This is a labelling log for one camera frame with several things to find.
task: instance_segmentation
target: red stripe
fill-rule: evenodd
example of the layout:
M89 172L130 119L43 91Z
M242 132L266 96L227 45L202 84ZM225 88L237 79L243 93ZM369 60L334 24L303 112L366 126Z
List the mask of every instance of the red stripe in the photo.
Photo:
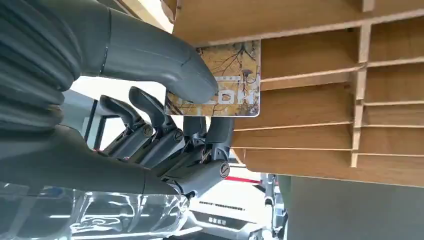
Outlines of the red stripe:
M261 183L261 181L247 179L247 178L241 178L241 177L236 177L236 176L227 176L225 178L225 180L235 181L235 182L243 182L243 183L251 183L251 184L260 184Z

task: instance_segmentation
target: transparent plastic cover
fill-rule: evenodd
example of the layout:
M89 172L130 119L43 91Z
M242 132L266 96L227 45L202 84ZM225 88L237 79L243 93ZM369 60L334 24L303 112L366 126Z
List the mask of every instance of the transparent plastic cover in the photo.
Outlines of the transparent plastic cover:
M0 240L166 238L181 229L187 212L182 195L35 190L0 182Z

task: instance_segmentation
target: card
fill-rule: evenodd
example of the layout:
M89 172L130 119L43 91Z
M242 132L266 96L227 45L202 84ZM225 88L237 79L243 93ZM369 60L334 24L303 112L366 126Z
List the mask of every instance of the card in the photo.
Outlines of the card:
M261 42L259 40L197 49L218 83L218 93L193 104L167 91L165 113L183 116L256 117L260 111Z

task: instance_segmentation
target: wooden shelf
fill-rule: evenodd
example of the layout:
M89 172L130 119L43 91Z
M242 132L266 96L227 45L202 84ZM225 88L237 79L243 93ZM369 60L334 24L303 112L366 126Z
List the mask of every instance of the wooden shelf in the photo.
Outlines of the wooden shelf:
M347 151L246 149L253 172L424 187L424 156L359 155L349 167Z
M246 149L244 163L254 172L334 178L350 158L348 151Z
M261 78L266 82L353 71L358 67L357 37L354 31L337 30L264 39Z
M424 62L424 17L372 26L371 66Z
M276 89L291 89L308 86L318 86L335 83L346 83L351 80L351 72L331 73L325 75L307 76L300 78L282 79L274 81L262 81L260 83L261 91Z
M195 47L261 40L260 114L231 145L250 170L424 187L424 0L170 5Z
M362 1L352 0L195 0L180 5L173 33L196 47L393 21L424 7L422 0L378 0L366 13Z
M235 120L235 131L346 124L352 121L352 96L343 83L265 91L260 114Z
M424 104L367 106L362 124L374 127L424 128Z
M424 128L364 127L359 153L424 155Z
M364 101L368 106L424 104L424 63L369 68Z
M327 125L236 131L233 148L351 150L351 126Z

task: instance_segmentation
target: gray wall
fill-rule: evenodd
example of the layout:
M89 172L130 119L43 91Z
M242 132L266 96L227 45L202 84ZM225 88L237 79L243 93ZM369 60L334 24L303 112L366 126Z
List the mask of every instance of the gray wall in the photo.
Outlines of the gray wall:
M424 188L293 177L288 240L422 240Z

